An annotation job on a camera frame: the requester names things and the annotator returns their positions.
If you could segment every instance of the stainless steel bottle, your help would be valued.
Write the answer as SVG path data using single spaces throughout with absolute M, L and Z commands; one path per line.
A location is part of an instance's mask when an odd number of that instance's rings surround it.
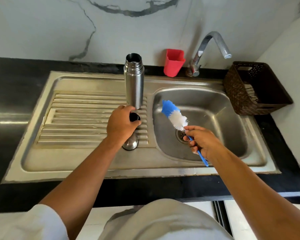
M 143 102 L 143 83 L 145 74 L 141 56 L 136 53 L 128 54 L 123 71 L 127 102 L 136 109 L 140 109 Z

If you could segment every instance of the red plastic holder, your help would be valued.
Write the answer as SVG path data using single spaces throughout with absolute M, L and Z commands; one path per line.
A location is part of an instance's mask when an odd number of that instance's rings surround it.
M 167 49 L 166 62 L 163 69 L 166 76 L 175 77 L 178 74 L 186 61 L 183 57 L 184 54 L 184 51 L 180 49 Z

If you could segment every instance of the hand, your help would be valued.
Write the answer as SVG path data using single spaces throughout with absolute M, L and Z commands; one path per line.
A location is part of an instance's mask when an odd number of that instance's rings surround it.
M 186 129 L 185 134 L 193 138 L 193 141 L 190 141 L 187 136 L 183 137 L 185 141 L 189 141 L 193 153 L 198 154 L 198 150 L 200 150 L 202 156 L 211 161 L 220 150 L 226 149 L 210 130 L 196 125 L 188 125 L 184 128 Z
M 124 144 L 138 125 L 141 124 L 140 120 L 130 122 L 130 112 L 135 109 L 133 106 L 123 105 L 115 109 L 108 120 L 107 137 L 112 140 L 118 140 L 120 144 Z

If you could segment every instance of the white shirt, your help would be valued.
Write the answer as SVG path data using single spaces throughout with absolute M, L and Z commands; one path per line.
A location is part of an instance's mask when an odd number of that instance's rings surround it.
M 22 216 L 3 240 L 68 240 L 60 216 L 36 205 Z M 171 199 L 151 202 L 134 214 L 107 222 L 99 240 L 233 240 L 207 213 Z

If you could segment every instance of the black countertop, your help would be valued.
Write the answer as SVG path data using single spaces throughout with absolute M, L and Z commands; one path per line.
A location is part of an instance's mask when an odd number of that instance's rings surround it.
M 0 182 L 31 118 L 50 71 L 123 74 L 123 65 L 0 58 Z M 185 69 L 178 76 L 184 76 Z M 200 77 L 223 79 L 227 70 L 201 69 Z M 163 67 L 145 74 L 164 76 Z M 300 203 L 300 168 L 270 115 L 255 116 L 281 174 L 258 174 L 271 188 Z M 60 181 L 0 184 L 0 212 L 27 211 Z M 105 179 L 94 207 L 144 205 L 160 198 L 180 201 L 232 199 L 220 176 Z

